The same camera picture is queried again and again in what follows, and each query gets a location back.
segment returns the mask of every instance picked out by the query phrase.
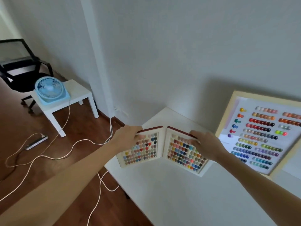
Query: blue fan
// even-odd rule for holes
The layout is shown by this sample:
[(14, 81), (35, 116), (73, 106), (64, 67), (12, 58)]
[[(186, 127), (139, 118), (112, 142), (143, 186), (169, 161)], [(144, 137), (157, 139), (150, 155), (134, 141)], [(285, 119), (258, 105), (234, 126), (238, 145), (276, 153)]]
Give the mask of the blue fan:
[(70, 99), (64, 84), (54, 77), (42, 77), (36, 81), (35, 91), (43, 105)]

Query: black mesh chair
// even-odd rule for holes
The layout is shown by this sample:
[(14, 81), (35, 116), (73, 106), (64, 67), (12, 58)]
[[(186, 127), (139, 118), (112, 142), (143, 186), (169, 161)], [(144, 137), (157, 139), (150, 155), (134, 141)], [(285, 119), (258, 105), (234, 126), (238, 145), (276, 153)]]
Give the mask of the black mesh chair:
[[(47, 66), (50, 76), (53, 77), (51, 65), (36, 57), (24, 39), (0, 40), (0, 77), (11, 89), (21, 93), (34, 90), (39, 78), (49, 76), (40, 73), (41, 64)], [(21, 99), (21, 104), (26, 106), (25, 100), (30, 98), (32, 96)], [(32, 107), (35, 103), (33, 100), (28, 113), (33, 113)]]

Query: hand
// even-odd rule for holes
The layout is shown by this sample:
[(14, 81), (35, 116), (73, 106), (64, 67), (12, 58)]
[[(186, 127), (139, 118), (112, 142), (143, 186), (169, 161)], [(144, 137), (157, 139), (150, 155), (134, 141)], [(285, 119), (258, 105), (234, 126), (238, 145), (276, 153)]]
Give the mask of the hand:
[(217, 161), (218, 157), (228, 153), (220, 140), (211, 132), (198, 132), (191, 130), (190, 134), (195, 136), (197, 140), (188, 140), (189, 144), (195, 146), (202, 156), (207, 159)]
[(115, 148), (119, 152), (123, 152), (132, 148), (136, 145), (136, 142), (145, 138), (144, 135), (137, 135), (137, 132), (141, 131), (141, 126), (129, 126), (125, 125), (118, 129), (113, 138), (111, 139), (111, 143), (115, 144)]

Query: chair backrest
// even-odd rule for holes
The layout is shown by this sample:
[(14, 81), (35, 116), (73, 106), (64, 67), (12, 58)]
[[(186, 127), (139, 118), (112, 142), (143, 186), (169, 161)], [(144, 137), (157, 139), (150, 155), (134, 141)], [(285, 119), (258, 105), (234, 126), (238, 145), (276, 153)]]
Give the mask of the chair backrest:
[(13, 80), (14, 76), (40, 68), (38, 60), (23, 39), (0, 40), (0, 72), (3, 79)]

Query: open color sample book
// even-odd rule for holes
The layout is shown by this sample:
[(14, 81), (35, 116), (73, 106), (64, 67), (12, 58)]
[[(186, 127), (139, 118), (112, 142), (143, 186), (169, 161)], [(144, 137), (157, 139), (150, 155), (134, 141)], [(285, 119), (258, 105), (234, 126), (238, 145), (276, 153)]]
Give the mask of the open color sample book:
[(197, 149), (188, 144), (189, 139), (196, 138), (189, 133), (168, 126), (154, 127), (138, 132), (145, 135), (131, 149), (121, 152), (117, 159), (121, 167), (128, 167), (163, 157), (170, 163), (202, 176), (210, 167), (212, 162), (204, 158)]
[(301, 144), (301, 102), (234, 91), (216, 131), (228, 152), (269, 177)]

